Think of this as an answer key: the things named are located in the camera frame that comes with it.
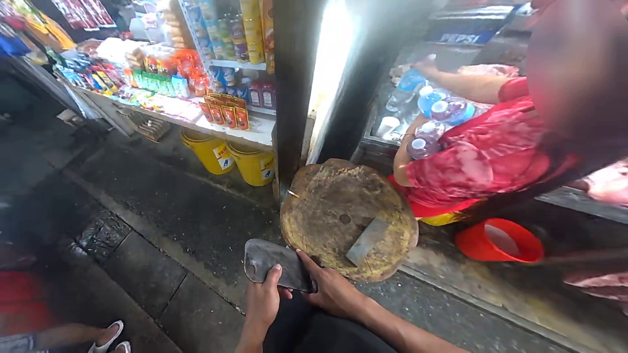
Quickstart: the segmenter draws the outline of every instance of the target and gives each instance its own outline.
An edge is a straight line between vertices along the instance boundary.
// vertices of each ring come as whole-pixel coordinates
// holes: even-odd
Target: red shirt
[[[418,217],[467,208],[495,193],[522,189],[545,174],[550,159],[537,146],[546,129],[534,111],[527,78],[504,84],[499,100],[486,113],[447,131],[439,140],[443,151],[409,164],[414,187],[403,192],[419,209],[433,209],[422,215],[415,210]]]

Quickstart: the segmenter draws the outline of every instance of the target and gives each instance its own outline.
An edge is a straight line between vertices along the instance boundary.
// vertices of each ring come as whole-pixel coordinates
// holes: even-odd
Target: hand
[[[318,292],[303,295],[305,300],[334,316],[355,320],[365,303],[371,299],[360,293],[340,273],[330,268],[318,267],[309,256],[299,249],[296,250],[296,253],[318,285]]]
[[[440,70],[436,67],[436,54],[430,54],[420,62],[412,64],[412,68],[419,70],[426,79],[433,80]]]
[[[281,271],[281,265],[276,264],[268,271],[264,283],[249,282],[246,290],[247,312],[243,336],[246,332],[247,335],[264,340],[266,331],[277,317],[280,294],[292,299],[290,290],[277,286]]]

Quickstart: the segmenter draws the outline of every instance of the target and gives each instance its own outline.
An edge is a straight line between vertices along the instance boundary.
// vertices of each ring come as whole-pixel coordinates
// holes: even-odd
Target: yellow bucket
[[[227,150],[227,141],[223,139],[185,129],[181,132],[181,140],[196,154],[211,174],[228,173],[236,165]]]
[[[232,142],[227,142],[227,149],[248,184],[260,187],[274,179],[274,153]]]

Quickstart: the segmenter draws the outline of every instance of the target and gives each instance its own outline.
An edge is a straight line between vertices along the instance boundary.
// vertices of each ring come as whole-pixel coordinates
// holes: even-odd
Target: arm
[[[279,296],[292,299],[292,293],[277,287],[281,277],[281,265],[276,264],[264,283],[249,282],[246,289],[246,319],[235,353],[262,353],[262,343],[268,328],[277,317]]]
[[[408,144],[414,140],[414,132],[416,128],[423,125],[427,119],[423,115],[419,115],[416,120],[410,125],[406,131],[406,135],[401,140],[401,146],[397,150],[397,154],[394,156],[394,163],[392,165],[394,172],[394,179],[397,184],[402,187],[413,187],[414,184],[408,179],[408,165],[413,161],[412,157],[408,154]]]
[[[296,252],[318,285],[317,293],[305,295],[311,304],[361,323],[401,353],[465,352],[384,309],[336,271],[318,267],[303,251]]]
[[[478,103],[497,104],[499,90],[510,77],[493,75],[462,75],[460,73],[442,72],[437,69],[430,57],[413,65],[426,79],[435,81],[439,86],[460,97]]]

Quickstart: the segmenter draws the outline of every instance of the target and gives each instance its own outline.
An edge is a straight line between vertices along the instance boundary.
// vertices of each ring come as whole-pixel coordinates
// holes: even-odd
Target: black pants
[[[393,353],[379,337],[350,320],[327,315],[301,293],[281,299],[277,319],[266,334],[264,353],[342,352]]]

